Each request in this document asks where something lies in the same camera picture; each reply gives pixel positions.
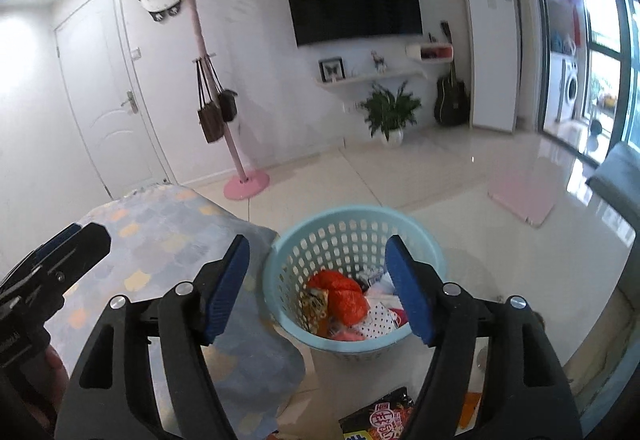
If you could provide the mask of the left hand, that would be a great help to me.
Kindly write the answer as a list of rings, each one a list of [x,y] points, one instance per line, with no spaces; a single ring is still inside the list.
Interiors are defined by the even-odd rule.
[[[60,355],[48,345],[22,366],[22,373],[32,390],[25,402],[26,408],[42,428],[51,429],[51,421],[44,411],[47,408],[53,408],[55,412],[60,410],[70,380]]]

